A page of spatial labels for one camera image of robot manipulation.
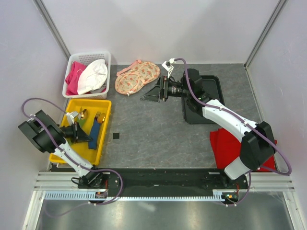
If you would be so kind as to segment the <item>blue paper napkin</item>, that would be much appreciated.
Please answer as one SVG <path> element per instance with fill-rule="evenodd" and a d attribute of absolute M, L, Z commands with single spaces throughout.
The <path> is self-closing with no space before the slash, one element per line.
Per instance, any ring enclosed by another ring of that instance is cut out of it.
<path fill-rule="evenodd" d="M 92 138 L 92 140 L 88 142 L 88 148 L 90 150 L 97 149 L 97 141 L 98 141 L 100 126 L 101 124 L 98 123 L 96 119 L 94 119 L 93 126 L 91 128 L 90 135 L 89 135 Z"/>

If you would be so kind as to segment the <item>iridescent gold spoon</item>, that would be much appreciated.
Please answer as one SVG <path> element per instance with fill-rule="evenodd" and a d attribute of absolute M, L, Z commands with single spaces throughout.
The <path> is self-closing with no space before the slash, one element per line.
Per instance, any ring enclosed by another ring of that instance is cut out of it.
<path fill-rule="evenodd" d="M 105 122 L 105 119 L 106 119 L 106 114 L 105 114 L 105 113 L 101 113 L 101 114 L 99 115 L 98 119 L 97 119 L 97 122 L 98 122 L 99 124 L 102 124 L 102 123 Z"/>

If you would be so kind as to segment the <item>purple metal fork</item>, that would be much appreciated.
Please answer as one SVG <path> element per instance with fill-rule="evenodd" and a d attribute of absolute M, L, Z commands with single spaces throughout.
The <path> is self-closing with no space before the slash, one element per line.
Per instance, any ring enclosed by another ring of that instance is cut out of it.
<path fill-rule="evenodd" d="M 95 117 L 94 117 L 94 120 L 99 123 L 99 117 L 100 117 L 101 113 L 100 112 L 97 112 Z"/>

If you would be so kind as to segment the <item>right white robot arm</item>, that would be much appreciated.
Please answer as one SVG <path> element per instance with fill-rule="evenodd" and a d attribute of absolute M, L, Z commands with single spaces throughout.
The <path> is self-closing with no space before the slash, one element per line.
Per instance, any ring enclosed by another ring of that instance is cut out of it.
<path fill-rule="evenodd" d="M 220 125 L 240 142 L 239 156 L 225 167 L 225 173 L 220 176 L 222 187 L 232 188 L 238 177 L 257 170 L 276 153 L 271 126 L 266 122 L 248 120 L 225 107 L 208 93 L 198 70 L 188 69 L 180 81 L 159 77 L 155 86 L 140 100 L 160 102 L 169 97 L 185 99 L 192 112 Z"/>

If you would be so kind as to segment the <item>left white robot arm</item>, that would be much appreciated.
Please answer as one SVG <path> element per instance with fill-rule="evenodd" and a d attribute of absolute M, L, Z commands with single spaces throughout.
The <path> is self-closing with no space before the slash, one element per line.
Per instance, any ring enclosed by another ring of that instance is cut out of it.
<path fill-rule="evenodd" d="M 106 175 L 76 153 L 71 146 L 71 144 L 94 141 L 78 122 L 59 127 L 49 115 L 40 110 L 21 123 L 18 128 L 40 152 L 54 154 L 71 166 L 79 176 L 72 178 L 71 181 L 79 188 L 106 187 Z"/>

